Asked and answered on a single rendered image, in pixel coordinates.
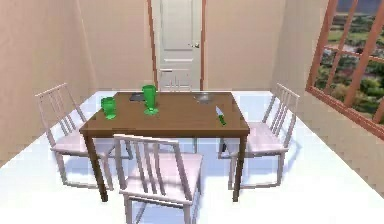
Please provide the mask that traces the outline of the brown wooden dining table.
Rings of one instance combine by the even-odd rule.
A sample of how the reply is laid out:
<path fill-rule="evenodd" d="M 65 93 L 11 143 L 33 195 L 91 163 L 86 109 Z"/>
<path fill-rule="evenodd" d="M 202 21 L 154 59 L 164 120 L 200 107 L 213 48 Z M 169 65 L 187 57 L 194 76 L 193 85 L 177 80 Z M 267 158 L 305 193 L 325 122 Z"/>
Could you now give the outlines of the brown wooden dining table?
<path fill-rule="evenodd" d="M 81 128 L 97 181 L 101 200 L 108 200 L 103 175 L 97 159 L 94 138 L 111 138 L 115 134 L 130 134 L 160 138 L 237 138 L 237 159 L 233 200 L 240 191 L 244 153 L 250 129 L 230 92 L 211 92 L 213 99 L 207 104 L 198 103 L 193 92 L 160 92 L 157 94 L 158 113 L 146 115 L 145 106 L 130 101 L 129 92 L 114 95 L 116 117 L 105 118 L 102 111 L 96 112 Z M 224 114 L 226 125 L 221 125 L 216 114 L 218 106 Z"/>

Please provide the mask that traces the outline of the grey metal bowl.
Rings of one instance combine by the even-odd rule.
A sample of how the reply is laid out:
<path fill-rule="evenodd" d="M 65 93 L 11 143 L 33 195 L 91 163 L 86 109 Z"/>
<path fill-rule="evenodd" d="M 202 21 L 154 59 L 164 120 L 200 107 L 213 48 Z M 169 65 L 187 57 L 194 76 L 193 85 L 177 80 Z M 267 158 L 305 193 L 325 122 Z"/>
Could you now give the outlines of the grey metal bowl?
<path fill-rule="evenodd" d="M 207 92 L 197 93 L 197 94 L 194 96 L 194 99 L 195 99 L 198 103 L 209 103 L 209 102 L 212 101 L 212 99 L 213 99 L 213 95 L 210 94 L 210 93 L 207 93 Z"/>

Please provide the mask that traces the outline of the white slatted chair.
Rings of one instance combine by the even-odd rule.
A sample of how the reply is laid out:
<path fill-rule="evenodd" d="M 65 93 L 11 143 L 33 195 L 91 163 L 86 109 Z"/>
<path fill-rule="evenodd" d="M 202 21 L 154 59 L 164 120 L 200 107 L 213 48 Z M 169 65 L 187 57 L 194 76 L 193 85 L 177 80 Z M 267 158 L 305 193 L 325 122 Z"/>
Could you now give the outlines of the white slatted chair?
<path fill-rule="evenodd" d="M 245 158 L 277 156 L 277 179 L 273 183 L 245 184 L 241 189 L 268 188 L 282 182 L 285 154 L 289 150 L 292 132 L 296 123 L 296 111 L 300 96 L 284 85 L 277 83 L 264 117 L 259 122 L 249 122 L 250 134 L 247 137 Z M 284 140 L 279 139 L 289 106 L 291 119 Z"/>
<path fill-rule="evenodd" d="M 113 138 L 126 224 L 138 224 L 147 204 L 182 209 L 184 224 L 196 224 L 203 156 L 182 153 L 177 140 L 125 134 Z M 135 151 L 136 167 L 128 176 L 122 163 L 122 141 L 132 143 Z"/>
<path fill-rule="evenodd" d="M 62 90 L 67 92 L 72 105 L 75 107 L 75 110 L 80 116 L 80 119 L 83 123 L 85 123 L 86 118 L 84 113 L 74 100 L 66 83 L 60 84 L 56 87 L 35 95 L 40 110 L 41 120 L 50 144 L 50 149 L 54 153 L 62 183 L 70 187 L 97 189 L 97 184 L 71 182 L 67 178 L 63 156 L 87 157 L 88 150 L 84 137 L 79 131 L 79 127 L 75 125 L 72 117 L 64 112 L 64 102 L 61 94 Z M 56 118 L 58 119 L 61 130 L 64 133 L 64 136 L 59 139 L 54 138 L 51 132 L 51 127 L 48 125 L 47 119 L 44 115 L 43 100 L 45 98 L 50 100 L 50 105 L 55 113 Z M 94 138 L 93 142 L 95 145 L 97 158 L 101 161 L 104 170 L 104 176 L 107 181 L 107 189 L 113 191 L 114 185 L 109 167 L 109 159 L 114 158 L 114 155 L 112 154 L 112 151 L 115 149 L 114 141 L 110 138 Z"/>
<path fill-rule="evenodd" d="M 192 90 L 188 69 L 161 69 L 159 73 L 161 92 L 190 92 Z"/>

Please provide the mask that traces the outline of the tall green glass vase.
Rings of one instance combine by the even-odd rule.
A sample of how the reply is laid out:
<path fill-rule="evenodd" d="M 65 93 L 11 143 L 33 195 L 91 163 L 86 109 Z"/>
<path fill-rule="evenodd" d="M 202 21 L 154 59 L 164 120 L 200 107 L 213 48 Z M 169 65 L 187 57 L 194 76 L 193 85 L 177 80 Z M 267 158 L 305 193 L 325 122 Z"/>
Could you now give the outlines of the tall green glass vase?
<path fill-rule="evenodd" d="M 146 109 L 144 113 L 147 115 L 154 115 L 158 112 L 156 107 L 156 92 L 157 89 L 154 85 L 145 85 L 142 87 Z"/>

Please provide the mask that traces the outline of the white panelled room door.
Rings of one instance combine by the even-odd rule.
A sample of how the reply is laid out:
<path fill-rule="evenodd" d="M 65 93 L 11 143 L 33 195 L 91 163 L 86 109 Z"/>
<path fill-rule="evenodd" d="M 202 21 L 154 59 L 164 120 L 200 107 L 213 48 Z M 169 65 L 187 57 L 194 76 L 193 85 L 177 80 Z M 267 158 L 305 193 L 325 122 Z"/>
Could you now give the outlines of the white panelled room door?
<path fill-rule="evenodd" d="M 203 0 L 151 0 L 158 85 L 161 69 L 188 69 L 200 89 Z M 200 48 L 188 44 L 199 43 Z"/>

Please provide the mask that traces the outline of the short green glass cup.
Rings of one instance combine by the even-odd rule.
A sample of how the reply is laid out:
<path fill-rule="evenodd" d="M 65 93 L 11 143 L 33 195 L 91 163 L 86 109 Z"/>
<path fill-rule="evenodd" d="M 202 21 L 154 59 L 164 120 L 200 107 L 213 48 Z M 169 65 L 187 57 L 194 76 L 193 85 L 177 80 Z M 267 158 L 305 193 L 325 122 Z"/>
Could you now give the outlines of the short green glass cup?
<path fill-rule="evenodd" d="M 113 97 L 102 98 L 101 108 L 107 119 L 114 119 L 116 117 L 116 102 Z"/>

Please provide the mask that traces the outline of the brown framed window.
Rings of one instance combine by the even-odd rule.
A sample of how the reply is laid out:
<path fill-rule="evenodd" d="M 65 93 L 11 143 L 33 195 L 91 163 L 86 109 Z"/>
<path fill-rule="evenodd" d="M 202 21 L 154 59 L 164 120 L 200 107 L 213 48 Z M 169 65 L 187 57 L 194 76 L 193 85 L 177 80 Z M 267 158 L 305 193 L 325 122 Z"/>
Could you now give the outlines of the brown framed window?
<path fill-rule="evenodd" d="M 384 0 L 328 0 L 306 91 L 384 140 Z"/>

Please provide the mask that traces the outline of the green handled knife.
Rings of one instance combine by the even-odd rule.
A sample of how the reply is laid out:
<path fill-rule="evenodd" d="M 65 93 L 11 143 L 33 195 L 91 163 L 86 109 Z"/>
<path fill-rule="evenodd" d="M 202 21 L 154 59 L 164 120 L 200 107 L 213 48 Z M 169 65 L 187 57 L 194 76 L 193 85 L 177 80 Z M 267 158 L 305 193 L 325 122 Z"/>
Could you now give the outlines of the green handled knife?
<path fill-rule="evenodd" d="M 216 114 L 217 114 L 217 116 L 219 118 L 219 121 L 220 121 L 221 125 L 225 126 L 226 122 L 225 122 L 225 119 L 224 119 L 223 112 L 221 111 L 221 109 L 218 106 L 215 106 L 215 110 L 216 110 Z"/>

